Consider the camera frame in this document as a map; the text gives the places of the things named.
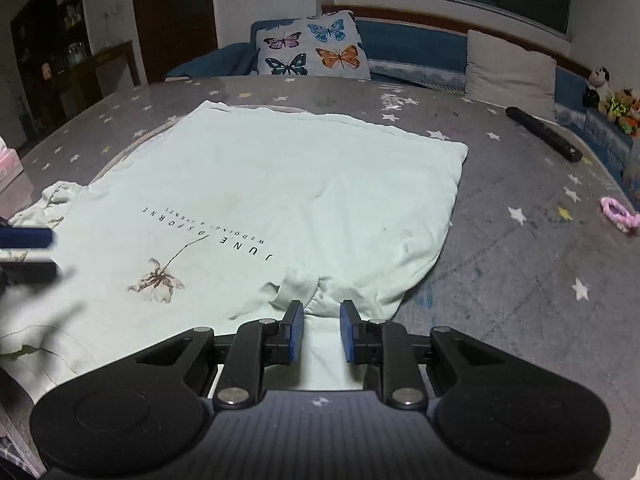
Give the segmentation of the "grey plain pillow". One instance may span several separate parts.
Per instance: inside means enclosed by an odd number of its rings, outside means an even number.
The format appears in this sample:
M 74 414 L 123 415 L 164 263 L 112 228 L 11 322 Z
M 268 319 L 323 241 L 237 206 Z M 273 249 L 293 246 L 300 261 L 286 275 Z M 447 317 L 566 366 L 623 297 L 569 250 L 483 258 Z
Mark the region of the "grey plain pillow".
M 470 30 L 466 35 L 465 96 L 504 108 L 514 106 L 555 122 L 556 62 L 509 41 Z

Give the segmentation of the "orange yellow plush toy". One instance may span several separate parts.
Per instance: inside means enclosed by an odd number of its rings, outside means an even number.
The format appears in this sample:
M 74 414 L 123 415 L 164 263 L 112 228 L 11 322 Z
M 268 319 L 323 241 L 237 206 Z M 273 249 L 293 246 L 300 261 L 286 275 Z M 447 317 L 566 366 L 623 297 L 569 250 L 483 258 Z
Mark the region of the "orange yellow plush toy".
M 639 95 L 631 89 L 617 90 L 604 102 L 604 114 L 627 136 L 639 136 Z

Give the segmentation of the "pink tissue pack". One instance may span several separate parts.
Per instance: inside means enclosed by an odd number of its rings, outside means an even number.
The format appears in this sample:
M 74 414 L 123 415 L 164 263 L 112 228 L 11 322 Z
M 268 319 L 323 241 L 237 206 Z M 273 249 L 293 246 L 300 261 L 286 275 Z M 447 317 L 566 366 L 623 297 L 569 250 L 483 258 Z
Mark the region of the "pink tissue pack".
M 5 190 L 22 172 L 17 152 L 0 138 L 0 191 Z

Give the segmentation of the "blue sofa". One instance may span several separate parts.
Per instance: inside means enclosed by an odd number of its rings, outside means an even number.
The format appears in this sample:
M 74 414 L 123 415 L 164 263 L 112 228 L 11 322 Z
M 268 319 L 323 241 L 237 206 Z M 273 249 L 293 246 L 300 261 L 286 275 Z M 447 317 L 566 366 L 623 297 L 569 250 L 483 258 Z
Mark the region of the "blue sofa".
M 230 44 L 194 58 L 167 73 L 168 77 L 244 76 L 256 70 L 257 55 L 265 46 L 258 32 L 275 32 L 291 20 L 258 21 L 250 41 Z M 466 38 L 462 32 L 357 18 L 363 50 L 375 79 L 397 80 L 425 88 L 464 90 Z M 620 130 L 594 108 L 582 106 L 589 70 L 560 56 L 556 59 L 554 100 L 559 123 L 585 141 L 615 177 L 639 179 L 639 140 Z

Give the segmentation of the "butterfly print pillow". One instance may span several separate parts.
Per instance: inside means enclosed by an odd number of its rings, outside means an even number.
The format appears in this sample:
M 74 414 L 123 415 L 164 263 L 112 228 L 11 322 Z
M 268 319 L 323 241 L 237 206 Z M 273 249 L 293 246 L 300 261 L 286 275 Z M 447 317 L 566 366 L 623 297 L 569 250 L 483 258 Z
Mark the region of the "butterfly print pillow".
M 355 15 L 349 10 L 259 29 L 255 44 L 260 76 L 371 79 Z

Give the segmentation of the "black remote control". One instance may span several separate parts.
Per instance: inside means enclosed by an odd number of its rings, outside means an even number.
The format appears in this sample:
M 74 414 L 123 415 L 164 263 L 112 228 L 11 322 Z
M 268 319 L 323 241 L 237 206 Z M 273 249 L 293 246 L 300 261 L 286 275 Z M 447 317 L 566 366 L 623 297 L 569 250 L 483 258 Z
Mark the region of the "black remote control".
M 515 106 L 506 108 L 506 116 L 523 126 L 530 133 L 533 133 L 539 140 L 550 146 L 553 151 L 559 153 L 568 162 L 580 162 L 582 152 L 575 148 L 573 144 L 565 140 L 559 133 L 556 133 L 546 124 L 532 115 L 527 114 Z

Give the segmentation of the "panda plush toy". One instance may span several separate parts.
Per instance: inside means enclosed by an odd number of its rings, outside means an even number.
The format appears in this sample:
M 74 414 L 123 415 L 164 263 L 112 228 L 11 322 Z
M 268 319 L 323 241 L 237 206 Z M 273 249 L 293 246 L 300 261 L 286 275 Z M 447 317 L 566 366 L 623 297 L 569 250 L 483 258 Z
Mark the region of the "panda plush toy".
M 582 95 L 582 106 L 585 108 L 598 108 L 604 105 L 611 94 L 610 73 L 604 66 L 595 68 L 589 78 L 588 84 Z

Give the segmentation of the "pale green t-shirt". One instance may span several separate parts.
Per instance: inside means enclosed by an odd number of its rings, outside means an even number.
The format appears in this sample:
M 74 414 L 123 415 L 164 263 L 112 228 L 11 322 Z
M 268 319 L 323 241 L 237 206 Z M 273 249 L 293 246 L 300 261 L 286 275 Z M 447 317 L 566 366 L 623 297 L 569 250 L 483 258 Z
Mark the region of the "pale green t-shirt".
M 14 217 L 54 231 L 58 280 L 1 301 L 1 365 L 33 399 L 198 326 L 233 333 L 304 308 L 276 381 L 357 389 L 340 305 L 387 320 L 434 266 L 462 143 L 342 115 L 202 103 L 94 183 L 60 181 Z

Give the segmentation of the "dark wooden cabinet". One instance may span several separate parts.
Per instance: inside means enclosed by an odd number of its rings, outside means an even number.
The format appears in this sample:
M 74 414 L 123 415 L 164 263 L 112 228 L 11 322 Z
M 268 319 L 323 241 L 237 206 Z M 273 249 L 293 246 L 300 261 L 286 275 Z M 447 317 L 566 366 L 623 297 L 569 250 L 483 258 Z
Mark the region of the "dark wooden cabinet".
M 10 21 L 30 138 L 51 133 L 114 92 L 124 75 L 135 87 L 141 84 L 130 39 L 90 44 L 87 3 L 28 0 Z

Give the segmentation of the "dark wooden door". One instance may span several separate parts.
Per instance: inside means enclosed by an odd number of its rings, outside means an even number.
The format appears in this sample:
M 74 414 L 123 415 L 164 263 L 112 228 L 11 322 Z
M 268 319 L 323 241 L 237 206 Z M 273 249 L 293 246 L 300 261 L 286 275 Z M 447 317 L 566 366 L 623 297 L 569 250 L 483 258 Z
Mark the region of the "dark wooden door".
M 214 0 L 132 0 L 146 79 L 217 49 Z

